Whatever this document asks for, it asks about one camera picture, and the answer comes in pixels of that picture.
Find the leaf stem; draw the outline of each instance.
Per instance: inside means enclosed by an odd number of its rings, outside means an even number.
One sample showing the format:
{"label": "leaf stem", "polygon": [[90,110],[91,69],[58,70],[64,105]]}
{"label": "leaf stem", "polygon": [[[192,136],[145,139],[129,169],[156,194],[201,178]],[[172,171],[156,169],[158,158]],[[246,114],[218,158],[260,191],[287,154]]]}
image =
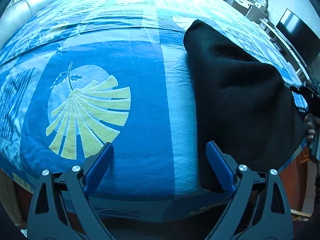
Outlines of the leaf stem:
{"label": "leaf stem", "polygon": [[70,62],[69,68],[68,68],[68,81],[69,81],[69,87],[70,87],[71,91],[73,91],[73,87],[71,85],[71,79],[70,79],[70,71],[71,71],[72,64],[73,64],[73,61]]}

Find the blue gripper pad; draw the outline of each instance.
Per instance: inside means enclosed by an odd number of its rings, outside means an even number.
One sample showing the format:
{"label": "blue gripper pad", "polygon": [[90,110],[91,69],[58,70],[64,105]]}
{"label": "blue gripper pad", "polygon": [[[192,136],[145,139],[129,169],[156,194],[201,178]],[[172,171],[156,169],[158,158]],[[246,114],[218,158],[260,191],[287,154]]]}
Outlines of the blue gripper pad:
{"label": "blue gripper pad", "polygon": [[83,188],[85,194],[96,192],[104,174],[110,166],[114,153],[113,145],[109,143],[85,176],[85,186]]}
{"label": "blue gripper pad", "polygon": [[223,190],[231,194],[234,193],[236,191],[234,174],[222,158],[220,154],[222,152],[219,147],[217,145],[214,145],[212,142],[208,142],[205,151],[208,161],[214,173],[216,174]]}

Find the black cloth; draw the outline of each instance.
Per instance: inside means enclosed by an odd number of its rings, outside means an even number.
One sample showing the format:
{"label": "black cloth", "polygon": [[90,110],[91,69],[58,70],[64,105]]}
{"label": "black cloth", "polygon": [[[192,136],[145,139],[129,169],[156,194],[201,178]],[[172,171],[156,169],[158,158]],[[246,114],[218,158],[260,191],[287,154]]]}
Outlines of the black cloth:
{"label": "black cloth", "polygon": [[278,70],[200,20],[183,43],[196,100],[201,186],[222,190],[205,155],[211,140],[253,171],[279,169],[307,128]]}

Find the flat screen tv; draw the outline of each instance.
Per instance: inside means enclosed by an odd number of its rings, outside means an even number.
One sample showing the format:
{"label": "flat screen tv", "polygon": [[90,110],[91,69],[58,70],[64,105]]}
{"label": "flat screen tv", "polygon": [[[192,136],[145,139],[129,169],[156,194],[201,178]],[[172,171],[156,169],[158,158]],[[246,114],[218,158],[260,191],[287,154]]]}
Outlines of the flat screen tv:
{"label": "flat screen tv", "polygon": [[276,28],[287,38],[308,66],[320,52],[320,39],[293,12],[286,10]]}

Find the tv stand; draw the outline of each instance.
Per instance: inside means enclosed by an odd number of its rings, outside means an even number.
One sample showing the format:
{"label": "tv stand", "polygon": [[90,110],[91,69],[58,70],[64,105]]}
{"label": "tv stand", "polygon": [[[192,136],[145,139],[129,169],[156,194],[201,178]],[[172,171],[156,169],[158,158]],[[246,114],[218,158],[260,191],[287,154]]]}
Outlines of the tv stand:
{"label": "tv stand", "polygon": [[310,77],[306,71],[307,65],[300,60],[295,52],[295,48],[286,41],[286,39],[277,31],[266,19],[259,19],[261,24],[259,25],[270,37],[271,42],[275,44],[275,47],[278,48],[285,59],[290,62],[293,68],[296,71],[298,77],[301,81],[307,79],[310,81]]}

